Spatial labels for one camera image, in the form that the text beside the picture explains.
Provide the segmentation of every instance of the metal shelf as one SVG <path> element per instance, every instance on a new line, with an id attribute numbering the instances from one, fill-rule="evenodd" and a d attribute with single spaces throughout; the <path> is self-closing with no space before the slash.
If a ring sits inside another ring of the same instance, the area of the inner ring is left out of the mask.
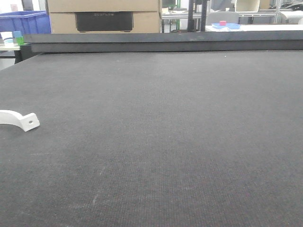
<path id="1" fill-rule="evenodd" d="M 279 22 L 279 16 L 281 11 L 281 5 L 284 0 L 277 0 L 276 5 L 277 9 L 273 12 L 256 12 L 256 13 L 239 13 L 239 17 L 274 17 L 274 23 L 277 24 Z M 180 14 L 169 14 L 162 15 L 162 19 L 187 19 L 188 13 L 180 13 Z M 194 13 L 194 18 L 201 18 L 201 13 Z"/>

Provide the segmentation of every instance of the cardboard box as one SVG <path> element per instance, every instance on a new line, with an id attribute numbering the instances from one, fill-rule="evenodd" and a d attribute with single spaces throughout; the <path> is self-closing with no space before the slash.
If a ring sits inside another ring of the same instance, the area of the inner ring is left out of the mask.
<path id="1" fill-rule="evenodd" d="M 260 0 L 260 9 L 269 9 L 270 0 Z"/>
<path id="2" fill-rule="evenodd" d="M 52 33 L 76 34 L 82 33 L 77 29 L 75 13 L 50 13 Z M 85 33 L 159 33 L 161 16 L 159 12 L 133 12 L 133 28 L 131 31 L 86 31 Z"/>
<path id="3" fill-rule="evenodd" d="M 258 12 L 260 7 L 260 0 L 236 0 L 236 12 Z"/>
<path id="4" fill-rule="evenodd" d="M 48 0 L 52 33 L 159 33 L 162 0 Z"/>
<path id="5" fill-rule="evenodd" d="M 50 13 L 59 12 L 160 12 L 162 0 L 47 0 Z"/>

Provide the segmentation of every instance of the dark gray felt mat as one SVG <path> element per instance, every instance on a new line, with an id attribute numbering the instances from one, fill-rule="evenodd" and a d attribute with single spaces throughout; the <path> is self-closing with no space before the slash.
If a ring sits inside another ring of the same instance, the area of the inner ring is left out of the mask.
<path id="1" fill-rule="evenodd" d="M 36 56 L 0 71 L 1 227 L 303 226 L 303 52 Z"/>

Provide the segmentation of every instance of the blue tray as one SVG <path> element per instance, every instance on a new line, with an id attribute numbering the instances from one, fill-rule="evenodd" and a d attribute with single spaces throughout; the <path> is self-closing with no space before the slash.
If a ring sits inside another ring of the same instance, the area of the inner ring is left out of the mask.
<path id="1" fill-rule="evenodd" d="M 212 25 L 216 29 L 222 29 L 224 27 L 228 27 L 229 29 L 240 29 L 240 26 L 241 26 L 241 25 L 233 24 L 233 23 L 227 23 L 226 26 L 220 26 L 219 23 L 214 23 Z"/>
<path id="2" fill-rule="evenodd" d="M 0 14 L 0 32 L 5 31 L 21 31 L 22 34 L 49 34 L 51 33 L 51 23 L 46 11 L 2 13 Z"/>

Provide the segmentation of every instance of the white table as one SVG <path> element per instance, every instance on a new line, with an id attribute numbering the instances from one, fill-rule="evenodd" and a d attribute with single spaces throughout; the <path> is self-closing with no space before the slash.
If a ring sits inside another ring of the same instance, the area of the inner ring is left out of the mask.
<path id="1" fill-rule="evenodd" d="M 220 32 L 213 26 L 206 26 L 207 32 Z M 297 31 L 303 30 L 303 25 L 241 25 L 240 29 L 231 31 Z"/>
<path id="2" fill-rule="evenodd" d="M 14 44 L 13 46 L 5 46 L 4 44 L 0 44 L 0 52 L 2 51 L 4 51 L 4 53 L 0 54 L 0 58 L 14 58 L 15 63 L 22 61 L 20 46 L 17 44 Z"/>
<path id="3" fill-rule="evenodd" d="M 19 51 L 20 46 L 18 44 L 14 44 L 14 46 L 5 46 L 4 44 L 0 44 L 0 51 Z"/>

